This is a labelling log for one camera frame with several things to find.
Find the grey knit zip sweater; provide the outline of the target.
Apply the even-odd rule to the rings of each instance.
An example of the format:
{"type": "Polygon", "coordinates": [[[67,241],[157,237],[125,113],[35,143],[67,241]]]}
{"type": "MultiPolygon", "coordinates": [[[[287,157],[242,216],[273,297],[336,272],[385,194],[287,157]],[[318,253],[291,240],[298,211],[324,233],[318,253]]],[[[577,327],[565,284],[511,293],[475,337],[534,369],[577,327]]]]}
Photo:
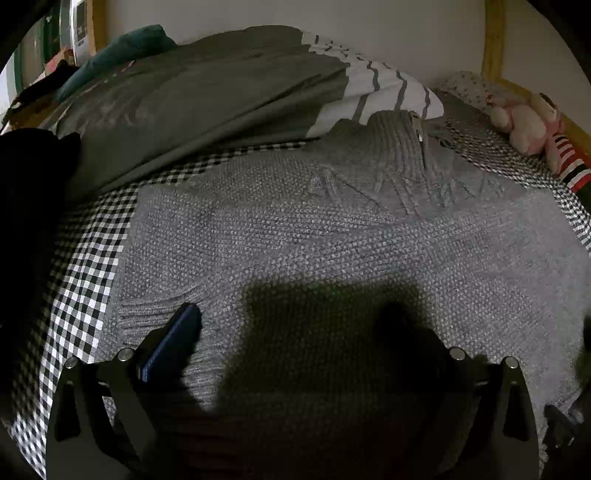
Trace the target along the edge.
{"type": "Polygon", "coordinates": [[[360,317],[388,301],[471,354],[515,355],[536,410],[567,403],[588,252],[551,191],[469,163],[436,123],[426,134],[381,112],[301,150],[140,188],[97,358],[197,304],[185,381],[213,409],[246,368],[327,375],[360,317]]]}

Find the stack of dark folded clothes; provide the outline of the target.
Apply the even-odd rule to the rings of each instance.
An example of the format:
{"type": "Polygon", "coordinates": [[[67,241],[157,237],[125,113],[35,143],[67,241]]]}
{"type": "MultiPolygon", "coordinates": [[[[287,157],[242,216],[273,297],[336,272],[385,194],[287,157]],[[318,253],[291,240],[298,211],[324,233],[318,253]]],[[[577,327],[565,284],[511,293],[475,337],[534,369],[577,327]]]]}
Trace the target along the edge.
{"type": "Polygon", "coordinates": [[[8,351],[40,308],[81,160],[77,133],[22,128],[1,136],[1,347],[8,351]]]}

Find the clutter of clothes on desk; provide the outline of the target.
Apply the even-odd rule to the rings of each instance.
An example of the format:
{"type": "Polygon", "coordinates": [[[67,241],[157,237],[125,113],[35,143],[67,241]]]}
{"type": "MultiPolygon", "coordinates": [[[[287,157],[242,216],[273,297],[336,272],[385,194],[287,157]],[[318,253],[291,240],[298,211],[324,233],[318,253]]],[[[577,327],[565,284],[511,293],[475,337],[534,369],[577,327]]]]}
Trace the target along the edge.
{"type": "Polygon", "coordinates": [[[2,118],[1,128],[38,127],[58,106],[58,90],[78,70],[71,48],[64,48],[46,64],[45,76],[25,88],[2,118]]]}

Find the black white gingham bedsheet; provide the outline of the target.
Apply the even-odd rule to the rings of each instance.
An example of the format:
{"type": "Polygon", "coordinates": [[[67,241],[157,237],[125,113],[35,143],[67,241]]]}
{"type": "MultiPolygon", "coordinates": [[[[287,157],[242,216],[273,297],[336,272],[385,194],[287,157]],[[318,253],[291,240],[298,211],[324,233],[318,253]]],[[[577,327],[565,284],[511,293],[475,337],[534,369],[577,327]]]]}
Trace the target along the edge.
{"type": "Polygon", "coordinates": [[[301,147],[304,142],[294,141],[191,154],[74,211],[58,236],[42,289],[41,310],[26,329],[25,349],[3,389],[9,400],[3,424],[18,457],[35,477],[46,476],[46,434],[63,364],[71,356],[94,359],[138,190],[150,184],[174,185],[252,153],[301,147]]]}

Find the red white striped cloth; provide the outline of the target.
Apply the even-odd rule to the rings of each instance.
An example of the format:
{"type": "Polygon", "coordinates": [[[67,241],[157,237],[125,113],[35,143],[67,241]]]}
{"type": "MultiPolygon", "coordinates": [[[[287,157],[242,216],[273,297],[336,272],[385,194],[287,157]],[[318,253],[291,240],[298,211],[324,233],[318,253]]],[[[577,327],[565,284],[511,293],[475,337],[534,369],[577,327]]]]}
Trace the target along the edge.
{"type": "Polygon", "coordinates": [[[547,163],[574,194],[582,194],[590,186],[590,156],[568,136],[555,134],[548,141],[547,163]]]}

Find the grey checked pillow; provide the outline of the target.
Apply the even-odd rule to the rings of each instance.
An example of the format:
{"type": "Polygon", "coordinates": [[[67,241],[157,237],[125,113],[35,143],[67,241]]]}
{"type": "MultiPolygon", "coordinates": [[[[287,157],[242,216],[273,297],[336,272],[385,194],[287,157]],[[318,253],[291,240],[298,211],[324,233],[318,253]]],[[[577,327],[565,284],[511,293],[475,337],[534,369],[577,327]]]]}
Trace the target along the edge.
{"type": "Polygon", "coordinates": [[[511,179],[525,188],[547,189],[568,220],[578,240],[590,249],[590,214],[539,157],[518,154],[490,124],[488,117],[455,95],[438,90],[445,115],[446,143],[473,165],[511,179]]]}

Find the pink plush toy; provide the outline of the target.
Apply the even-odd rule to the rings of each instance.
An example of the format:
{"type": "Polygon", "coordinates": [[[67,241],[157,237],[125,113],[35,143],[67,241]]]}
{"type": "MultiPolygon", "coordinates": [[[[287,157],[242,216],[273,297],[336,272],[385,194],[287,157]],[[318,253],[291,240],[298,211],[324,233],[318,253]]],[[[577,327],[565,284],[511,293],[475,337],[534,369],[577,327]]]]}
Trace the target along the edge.
{"type": "Polygon", "coordinates": [[[527,102],[490,96],[493,126],[509,135],[511,146],[521,155],[542,153],[549,140],[564,132],[564,121],[557,105],[545,94],[536,93],[527,102]]]}

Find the white speckled pillow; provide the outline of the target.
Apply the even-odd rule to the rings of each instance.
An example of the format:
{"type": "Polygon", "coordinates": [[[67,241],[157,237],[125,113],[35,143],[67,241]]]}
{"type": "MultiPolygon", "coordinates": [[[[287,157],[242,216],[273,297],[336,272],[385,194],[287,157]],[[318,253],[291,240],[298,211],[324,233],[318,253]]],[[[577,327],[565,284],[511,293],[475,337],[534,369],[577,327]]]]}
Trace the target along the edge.
{"type": "Polygon", "coordinates": [[[452,74],[440,84],[439,89],[486,114],[494,105],[524,101],[522,96],[509,88],[470,71],[452,74]]]}

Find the dark grey striped duvet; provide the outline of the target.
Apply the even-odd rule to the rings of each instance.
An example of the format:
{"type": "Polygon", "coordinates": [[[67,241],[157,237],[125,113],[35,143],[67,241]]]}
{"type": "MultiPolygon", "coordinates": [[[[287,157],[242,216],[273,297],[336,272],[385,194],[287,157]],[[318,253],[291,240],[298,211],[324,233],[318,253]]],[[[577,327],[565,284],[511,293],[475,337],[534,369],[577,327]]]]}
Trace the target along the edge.
{"type": "Polygon", "coordinates": [[[270,25],[123,64],[76,91],[44,127],[81,137],[76,188],[102,193],[192,153],[315,139],[379,111],[430,120],[444,107],[408,73],[327,37],[270,25]]]}

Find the teal pillow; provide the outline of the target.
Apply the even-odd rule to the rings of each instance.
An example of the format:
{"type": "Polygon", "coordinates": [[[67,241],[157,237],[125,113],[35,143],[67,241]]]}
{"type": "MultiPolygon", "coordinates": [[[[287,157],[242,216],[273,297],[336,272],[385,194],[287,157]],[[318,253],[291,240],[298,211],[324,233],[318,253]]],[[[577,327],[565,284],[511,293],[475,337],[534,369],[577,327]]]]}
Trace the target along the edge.
{"type": "Polygon", "coordinates": [[[93,79],[119,65],[160,55],[176,47],[176,42],[167,36],[159,24],[123,34],[79,67],[56,92],[54,100],[59,103],[65,101],[93,79]]]}

